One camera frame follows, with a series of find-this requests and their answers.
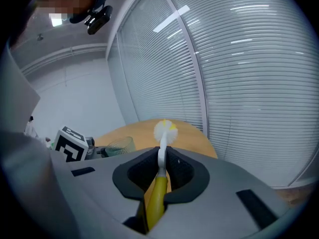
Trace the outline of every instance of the glass cup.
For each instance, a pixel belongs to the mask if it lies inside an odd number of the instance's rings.
[[[105,147],[105,151],[109,157],[133,152],[135,150],[133,138],[130,136],[117,139]]]

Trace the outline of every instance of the window blind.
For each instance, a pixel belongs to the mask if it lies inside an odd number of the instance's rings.
[[[201,66],[217,155],[286,187],[319,140],[318,40],[292,0],[172,0]]]
[[[115,36],[108,56],[108,66],[112,79],[114,93],[119,104],[125,124],[138,122],[130,91],[126,83],[125,74],[123,71],[121,56],[119,53],[118,40]]]
[[[140,0],[120,27],[127,83],[140,120],[177,119],[202,130],[193,64],[172,14],[166,0]]]

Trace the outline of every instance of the floor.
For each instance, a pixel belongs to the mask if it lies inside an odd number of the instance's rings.
[[[310,197],[314,189],[315,184],[310,184],[293,189],[279,189],[276,190],[276,192],[289,204],[290,207],[294,207],[304,203]]]

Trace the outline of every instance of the cleaning brush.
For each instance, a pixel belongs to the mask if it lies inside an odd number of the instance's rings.
[[[177,138],[178,130],[176,125],[169,120],[161,120],[154,128],[154,137],[159,141],[158,166],[159,171],[155,179],[148,207],[146,209],[146,218],[149,230],[159,221],[164,214],[164,195],[167,191],[166,177],[166,147],[172,144]]]

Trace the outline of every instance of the tabletop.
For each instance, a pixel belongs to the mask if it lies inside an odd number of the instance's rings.
[[[133,138],[136,150],[159,146],[160,144],[154,138],[154,127],[159,121],[160,119],[150,119],[120,127],[96,139],[95,146],[105,146],[112,141],[123,138],[125,136],[130,136]],[[177,139],[174,141],[173,144],[171,144],[172,147],[186,149],[206,156],[217,158],[214,147],[199,129],[189,123],[180,120],[171,119],[170,121],[172,121],[178,129]],[[167,172],[166,175],[168,177],[167,192],[170,192],[170,180]],[[145,193],[144,198],[146,206],[151,196],[154,183],[155,180],[152,182],[149,189]]]

